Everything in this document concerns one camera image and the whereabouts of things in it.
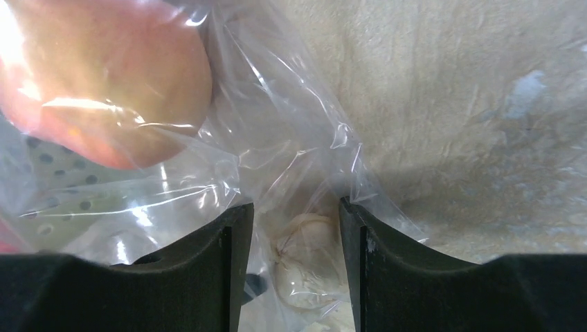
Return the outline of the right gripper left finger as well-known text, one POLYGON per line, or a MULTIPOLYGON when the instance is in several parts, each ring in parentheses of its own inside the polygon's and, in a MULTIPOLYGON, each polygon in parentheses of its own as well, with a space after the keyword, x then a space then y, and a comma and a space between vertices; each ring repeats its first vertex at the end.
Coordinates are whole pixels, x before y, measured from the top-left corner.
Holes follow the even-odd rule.
POLYGON ((252 204, 131 265, 47 252, 1 256, 2 331, 236 331, 252 204))

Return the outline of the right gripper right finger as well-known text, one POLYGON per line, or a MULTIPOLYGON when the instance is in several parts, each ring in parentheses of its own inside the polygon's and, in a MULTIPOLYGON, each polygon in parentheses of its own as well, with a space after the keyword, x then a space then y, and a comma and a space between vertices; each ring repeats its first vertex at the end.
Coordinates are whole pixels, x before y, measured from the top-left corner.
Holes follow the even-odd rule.
POLYGON ((339 203, 357 331, 585 331, 586 256, 505 255, 474 264, 339 203))

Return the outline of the fake garlic bulb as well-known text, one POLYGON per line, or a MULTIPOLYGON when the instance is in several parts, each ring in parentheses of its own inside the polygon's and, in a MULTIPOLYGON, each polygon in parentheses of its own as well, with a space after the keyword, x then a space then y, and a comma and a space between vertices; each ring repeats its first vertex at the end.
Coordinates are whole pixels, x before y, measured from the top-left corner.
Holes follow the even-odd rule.
POLYGON ((274 284, 280 299, 302 311, 346 300, 348 280, 338 222, 299 214, 274 238, 274 284))

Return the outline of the clear zip top bag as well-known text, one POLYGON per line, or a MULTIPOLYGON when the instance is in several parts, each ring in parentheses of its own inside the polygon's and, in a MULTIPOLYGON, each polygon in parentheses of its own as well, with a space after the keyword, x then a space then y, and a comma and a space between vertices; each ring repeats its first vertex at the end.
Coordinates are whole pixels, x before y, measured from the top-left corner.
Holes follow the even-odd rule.
POLYGON ((241 331, 302 331, 331 315, 350 329, 350 299, 318 310, 285 304, 274 284, 274 238, 299 214, 338 222, 343 196, 384 223, 424 234, 383 193, 363 163, 337 99, 303 43, 268 1, 174 1, 189 14, 210 57, 212 110, 188 148, 142 169, 125 209, 108 212, 60 250, 128 263, 202 226, 231 205, 252 201, 248 270, 269 290, 244 307, 241 331))

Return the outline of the fake peach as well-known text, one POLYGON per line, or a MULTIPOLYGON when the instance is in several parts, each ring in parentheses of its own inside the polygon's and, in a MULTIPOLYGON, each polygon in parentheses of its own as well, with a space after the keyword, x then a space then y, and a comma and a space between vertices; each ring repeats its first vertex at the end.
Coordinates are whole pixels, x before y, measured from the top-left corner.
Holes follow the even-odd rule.
POLYGON ((106 167, 186 148, 213 79, 189 14, 166 1, 2 1, 1 111, 20 132, 106 167))

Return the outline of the light green plastic basket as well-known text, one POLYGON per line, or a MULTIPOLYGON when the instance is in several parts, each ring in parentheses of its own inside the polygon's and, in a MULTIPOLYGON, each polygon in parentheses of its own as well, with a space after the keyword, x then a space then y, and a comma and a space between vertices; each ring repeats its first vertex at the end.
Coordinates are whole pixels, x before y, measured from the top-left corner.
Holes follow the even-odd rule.
POLYGON ((23 251, 57 251, 98 217, 125 209, 144 171, 97 165, 19 132, 1 133, 1 236, 23 251))

